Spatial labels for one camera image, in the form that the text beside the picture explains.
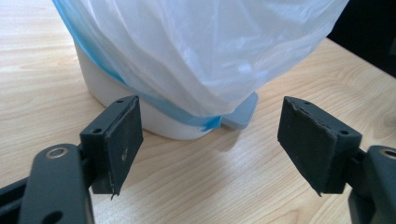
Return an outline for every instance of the wooden table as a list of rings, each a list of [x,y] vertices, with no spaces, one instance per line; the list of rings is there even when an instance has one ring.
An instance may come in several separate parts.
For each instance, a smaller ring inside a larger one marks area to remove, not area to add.
[[[276,140],[285,95],[311,101],[363,134],[361,148],[396,147],[396,80],[329,40],[258,90],[243,131],[195,141],[144,132],[120,197],[92,195],[97,223],[349,223],[347,196],[319,197]],[[0,187],[29,175],[34,155],[103,111],[82,78],[51,1],[0,3]]]

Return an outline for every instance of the wooden surface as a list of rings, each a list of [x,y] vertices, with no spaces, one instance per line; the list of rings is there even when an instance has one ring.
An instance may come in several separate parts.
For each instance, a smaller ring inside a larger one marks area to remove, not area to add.
[[[364,150],[396,147],[396,80],[324,40],[258,94],[244,131],[195,141],[144,132],[120,197],[92,195],[97,223],[350,223],[350,188],[320,198],[277,142],[282,98],[327,110],[363,133]],[[1,1],[0,187],[29,175],[40,150],[78,144],[103,109],[51,1]]]

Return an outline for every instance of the metal screw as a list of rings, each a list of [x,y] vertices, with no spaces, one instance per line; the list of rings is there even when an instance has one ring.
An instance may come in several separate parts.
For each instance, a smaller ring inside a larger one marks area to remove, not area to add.
[[[56,147],[56,148],[48,151],[46,153],[46,157],[51,160],[58,159],[64,155],[66,155],[67,151],[68,151],[67,147]]]
[[[381,152],[382,155],[384,155],[390,159],[396,160],[396,150],[394,150],[394,149],[384,148],[384,149],[381,149],[379,152]]]

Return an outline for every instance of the white plastic bag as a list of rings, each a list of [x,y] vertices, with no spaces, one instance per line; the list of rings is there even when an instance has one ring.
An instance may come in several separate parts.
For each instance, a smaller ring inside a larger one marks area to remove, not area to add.
[[[54,3],[75,41],[109,75],[157,108],[214,117],[233,112],[312,52],[347,0]]]

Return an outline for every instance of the table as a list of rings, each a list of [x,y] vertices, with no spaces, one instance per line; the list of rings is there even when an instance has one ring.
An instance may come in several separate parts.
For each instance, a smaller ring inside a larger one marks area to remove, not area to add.
[[[144,132],[120,197],[92,195],[96,222],[350,223],[350,188],[320,198],[277,142],[282,99],[322,107],[363,134],[363,150],[396,147],[396,80],[326,39],[258,94],[243,131],[222,127],[194,141]],[[28,176],[40,150],[78,144],[103,110],[51,1],[2,1],[0,188]]]

